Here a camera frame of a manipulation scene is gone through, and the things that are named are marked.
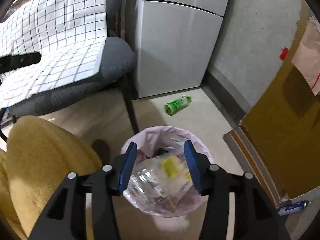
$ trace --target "green bottle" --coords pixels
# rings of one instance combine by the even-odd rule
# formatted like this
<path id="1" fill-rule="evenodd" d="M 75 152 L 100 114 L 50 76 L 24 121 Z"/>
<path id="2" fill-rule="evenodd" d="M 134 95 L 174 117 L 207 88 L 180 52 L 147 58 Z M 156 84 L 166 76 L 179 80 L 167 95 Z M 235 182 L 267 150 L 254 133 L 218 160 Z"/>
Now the green bottle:
<path id="1" fill-rule="evenodd" d="M 168 115 L 174 115 L 179 110 L 187 107 L 191 102 L 191 96 L 182 96 L 164 105 L 164 110 Z"/>

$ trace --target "silver screw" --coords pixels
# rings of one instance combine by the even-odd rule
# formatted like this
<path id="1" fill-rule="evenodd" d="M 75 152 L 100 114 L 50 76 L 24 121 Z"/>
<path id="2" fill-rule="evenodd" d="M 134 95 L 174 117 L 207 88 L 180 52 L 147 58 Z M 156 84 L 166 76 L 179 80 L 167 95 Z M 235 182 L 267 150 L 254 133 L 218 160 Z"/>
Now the silver screw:
<path id="1" fill-rule="evenodd" d="M 246 172 L 244 174 L 244 176 L 247 178 L 247 179 L 253 179 L 253 174 L 251 172 Z"/>
<path id="2" fill-rule="evenodd" d="M 112 170 L 112 166 L 111 165 L 104 165 L 102 167 L 103 171 L 107 172 L 107 171 L 111 171 Z"/>
<path id="3" fill-rule="evenodd" d="M 210 171 L 217 171 L 219 169 L 219 166 L 217 164 L 211 164 L 209 166 Z"/>
<path id="4" fill-rule="evenodd" d="M 68 179 L 74 179 L 77 176 L 77 174 L 75 172 L 70 172 L 68 174 Z"/>

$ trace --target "trash can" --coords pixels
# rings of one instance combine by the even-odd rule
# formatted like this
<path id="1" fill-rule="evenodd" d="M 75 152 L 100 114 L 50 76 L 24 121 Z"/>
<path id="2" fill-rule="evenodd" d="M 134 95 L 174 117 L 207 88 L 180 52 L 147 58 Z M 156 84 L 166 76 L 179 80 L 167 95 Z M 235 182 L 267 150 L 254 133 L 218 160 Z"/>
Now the trash can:
<path id="1" fill-rule="evenodd" d="M 125 154 L 129 144 L 131 142 L 135 142 L 138 149 L 137 159 L 135 162 L 135 167 L 137 167 L 138 163 L 143 160 L 154 157 L 154 155 L 159 152 L 159 149 L 169 152 L 171 155 L 183 155 L 184 142 L 186 140 L 191 140 L 195 150 L 198 153 L 205 154 L 210 163 L 214 163 L 209 149 L 197 136 L 187 130 L 172 126 L 155 126 L 146 128 L 126 141 L 121 149 L 121 154 Z M 137 196 L 129 193 L 128 189 L 124 191 L 123 196 L 134 207 L 140 209 L 142 212 L 161 217 L 177 217 L 185 215 L 196 210 L 206 202 L 208 198 L 207 196 L 200 196 L 192 185 L 185 195 L 179 200 L 174 209 L 157 208 L 153 211 L 147 211 L 137 205 Z"/>

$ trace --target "red line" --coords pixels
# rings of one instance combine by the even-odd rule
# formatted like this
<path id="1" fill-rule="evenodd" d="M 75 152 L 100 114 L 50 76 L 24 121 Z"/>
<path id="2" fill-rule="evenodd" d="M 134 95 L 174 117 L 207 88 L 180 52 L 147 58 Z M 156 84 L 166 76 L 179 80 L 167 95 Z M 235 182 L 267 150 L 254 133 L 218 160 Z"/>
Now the red line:
<path id="1" fill-rule="evenodd" d="M 315 84 L 312 86 L 311 90 L 313 90 L 313 88 L 314 88 L 315 85 L 317 84 L 317 82 L 318 82 L 318 80 L 319 80 L 319 77 L 320 77 L 320 72 L 319 72 L 318 77 L 317 77 L 317 79 L 316 79 L 316 82 L 315 82 Z"/>

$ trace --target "yellow blanket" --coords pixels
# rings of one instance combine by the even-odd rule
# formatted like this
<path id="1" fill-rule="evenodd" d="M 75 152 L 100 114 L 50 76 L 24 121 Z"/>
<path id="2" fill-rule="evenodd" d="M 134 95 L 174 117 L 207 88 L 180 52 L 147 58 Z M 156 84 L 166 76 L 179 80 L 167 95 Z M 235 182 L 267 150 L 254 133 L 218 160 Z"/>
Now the yellow blanket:
<path id="1" fill-rule="evenodd" d="M 85 175 L 102 166 L 89 145 L 33 116 L 22 117 L 13 126 L 7 154 L 1 152 L 0 163 L 0 210 L 22 239 L 29 236 L 42 209 L 69 172 Z"/>

